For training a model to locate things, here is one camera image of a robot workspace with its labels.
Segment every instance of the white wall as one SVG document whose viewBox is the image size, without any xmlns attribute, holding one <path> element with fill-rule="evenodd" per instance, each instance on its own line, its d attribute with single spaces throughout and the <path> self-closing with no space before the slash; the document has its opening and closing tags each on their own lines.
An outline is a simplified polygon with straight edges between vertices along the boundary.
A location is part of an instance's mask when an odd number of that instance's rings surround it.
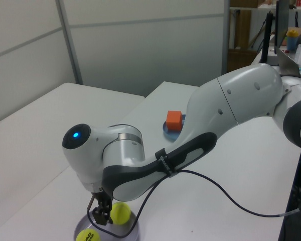
<svg viewBox="0 0 301 241">
<path fill-rule="evenodd" d="M 221 75 L 224 0 L 63 0 L 83 83 L 147 96 Z"/>
<path fill-rule="evenodd" d="M 75 82 L 55 0 L 0 0 L 0 120 Z"/>
</svg>

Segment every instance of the black grip band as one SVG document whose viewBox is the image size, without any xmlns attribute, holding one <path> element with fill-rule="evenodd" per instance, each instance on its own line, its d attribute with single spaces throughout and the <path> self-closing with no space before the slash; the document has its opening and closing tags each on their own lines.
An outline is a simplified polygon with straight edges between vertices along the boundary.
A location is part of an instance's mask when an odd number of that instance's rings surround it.
<svg viewBox="0 0 301 241">
<path fill-rule="evenodd" d="M 156 152 L 155 157 L 157 158 L 158 163 L 162 165 L 163 170 L 165 171 L 168 177 L 173 177 L 177 174 L 174 166 L 169 161 L 164 148 Z"/>
</svg>

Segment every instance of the black stand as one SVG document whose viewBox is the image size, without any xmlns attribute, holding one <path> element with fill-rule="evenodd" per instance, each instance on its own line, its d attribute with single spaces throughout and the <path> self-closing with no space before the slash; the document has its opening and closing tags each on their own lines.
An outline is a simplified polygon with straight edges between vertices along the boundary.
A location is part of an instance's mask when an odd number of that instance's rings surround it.
<svg viewBox="0 0 301 241">
<path fill-rule="evenodd" d="M 271 28 L 272 28 L 272 20 L 273 20 L 273 13 L 267 13 L 266 21 L 265 21 L 262 56 L 261 56 L 260 63 L 266 63 L 271 66 L 279 66 L 277 56 L 268 56 Z"/>
</svg>

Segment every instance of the yellow object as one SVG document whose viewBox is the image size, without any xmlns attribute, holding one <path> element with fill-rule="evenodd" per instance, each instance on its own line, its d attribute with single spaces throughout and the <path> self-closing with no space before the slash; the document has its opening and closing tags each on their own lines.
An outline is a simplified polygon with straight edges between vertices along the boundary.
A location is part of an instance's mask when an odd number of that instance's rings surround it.
<svg viewBox="0 0 301 241">
<path fill-rule="evenodd" d="M 298 37 L 299 36 L 299 33 L 296 31 L 296 30 L 290 30 L 287 32 L 286 34 L 287 37 Z"/>
<path fill-rule="evenodd" d="M 100 241 L 100 236 L 95 230 L 88 228 L 77 235 L 76 241 Z"/>
<path fill-rule="evenodd" d="M 110 217 L 114 224 L 123 225 L 128 222 L 130 218 L 130 208 L 124 202 L 117 202 L 112 206 Z"/>
</svg>

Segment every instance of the cup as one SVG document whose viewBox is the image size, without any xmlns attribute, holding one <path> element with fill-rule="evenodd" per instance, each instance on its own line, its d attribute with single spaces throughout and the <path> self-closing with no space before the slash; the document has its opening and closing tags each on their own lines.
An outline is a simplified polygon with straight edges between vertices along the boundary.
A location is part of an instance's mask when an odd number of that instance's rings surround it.
<svg viewBox="0 0 301 241">
<path fill-rule="evenodd" d="M 296 50 L 298 33 L 296 30 L 290 30 L 286 34 L 286 49 L 289 51 Z"/>
</svg>

